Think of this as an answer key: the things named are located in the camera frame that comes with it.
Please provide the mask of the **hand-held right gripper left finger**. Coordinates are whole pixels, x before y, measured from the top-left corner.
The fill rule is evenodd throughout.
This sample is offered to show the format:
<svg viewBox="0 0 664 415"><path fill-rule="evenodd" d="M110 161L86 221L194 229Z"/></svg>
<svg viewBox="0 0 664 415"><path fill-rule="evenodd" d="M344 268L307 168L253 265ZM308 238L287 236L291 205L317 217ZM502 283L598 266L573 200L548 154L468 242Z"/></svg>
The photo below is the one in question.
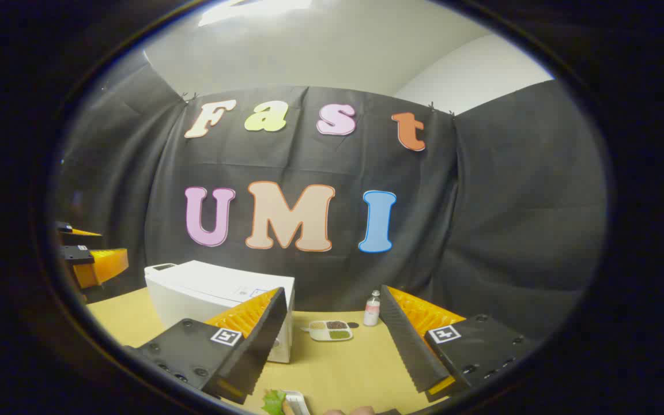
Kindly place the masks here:
<svg viewBox="0 0 664 415"><path fill-rule="evenodd" d="M288 312L284 287L206 321L182 318L129 353L205 394L243 404L254 392Z"/></svg>

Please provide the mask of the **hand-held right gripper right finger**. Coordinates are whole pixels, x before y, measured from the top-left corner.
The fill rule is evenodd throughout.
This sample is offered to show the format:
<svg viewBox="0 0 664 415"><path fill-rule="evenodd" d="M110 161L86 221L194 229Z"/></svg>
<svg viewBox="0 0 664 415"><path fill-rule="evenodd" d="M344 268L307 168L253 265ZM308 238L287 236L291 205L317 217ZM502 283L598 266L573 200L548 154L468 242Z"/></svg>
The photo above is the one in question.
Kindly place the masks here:
<svg viewBox="0 0 664 415"><path fill-rule="evenodd" d="M380 318L429 402L496 380L534 349L532 339L489 315L464 318L387 285L379 293Z"/></svg>

